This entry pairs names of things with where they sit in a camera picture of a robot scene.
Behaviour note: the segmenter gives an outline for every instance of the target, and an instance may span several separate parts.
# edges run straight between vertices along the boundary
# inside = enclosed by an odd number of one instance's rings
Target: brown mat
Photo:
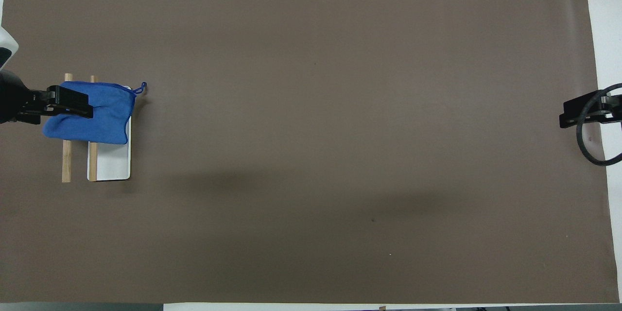
[[[4,0],[32,89],[138,86],[132,178],[0,126],[1,300],[617,302],[587,0]],[[600,134],[591,147],[602,153]]]

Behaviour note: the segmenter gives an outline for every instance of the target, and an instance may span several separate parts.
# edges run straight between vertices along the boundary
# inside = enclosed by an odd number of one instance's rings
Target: blue cloth
[[[88,95],[93,107],[93,118],[59,114],[48,119],[43,134],[49,138],[80,140],[124,145],[127,143],[125,126],[134,110],[134,100],[146,83],[136,90],[118,84],[65,81],[60,86]]]

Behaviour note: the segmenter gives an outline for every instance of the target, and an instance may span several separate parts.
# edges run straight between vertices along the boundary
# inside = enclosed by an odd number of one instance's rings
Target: wooden stick
[[[97,83],[97,77],[91,75],[91,83]],[[88,143],[88,180],[97,181],[97,142]]]
[[[65,73],[65,81],[73,81],[73,74]],[[71,141],[63,140],[62,182],[71,182]]]

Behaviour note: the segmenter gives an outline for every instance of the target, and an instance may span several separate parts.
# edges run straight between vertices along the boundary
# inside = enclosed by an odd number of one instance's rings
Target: black cable
[[[585,118],[587,117],[588,110],[594,105],[594,103],[596,103],[600,98],[605,96],[607,92],[610,92],[611,90],[615,90],[615,89],[620,89],[621,87],[622,87],[622,83],[619,83],[619,84],[611,85],[610,87],[607,87],[605,89],[599,90],[596,94],[594,94],[594,96],[591,97],[591,99],[589,99],[589,101],[587,101],[587,103],[584,106],[584,109],[581,110],[581,114],[579,114],[578,119],[577,119],[577,143],[579,145],[579,149],[581,150],[581,153],[585,156],[585,158],[587,158],[587,160],[589,160],[590,162],[596,165],[600,165],[601,167],[606,167],[607,165],[613,165],[615,163],[618,163],[619,161],[622,160],[622,153],[608,160],[598,160],[594,158],[585,148],[585,144],[583,141],[583,124],[585,122]]]

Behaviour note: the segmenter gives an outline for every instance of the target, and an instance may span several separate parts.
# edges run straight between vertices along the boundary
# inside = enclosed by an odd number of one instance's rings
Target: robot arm
[[[58,85],[47,90],[30,90],[22,80],[3,69],[18,49],[17,41],[0,27],[0,123],[41,123],[41,116],[75,114],[93,117],[88,95]]]
[[[0,70],[4,68],[9,58],[17,52],[19,45],[4,28],[0,27]]]

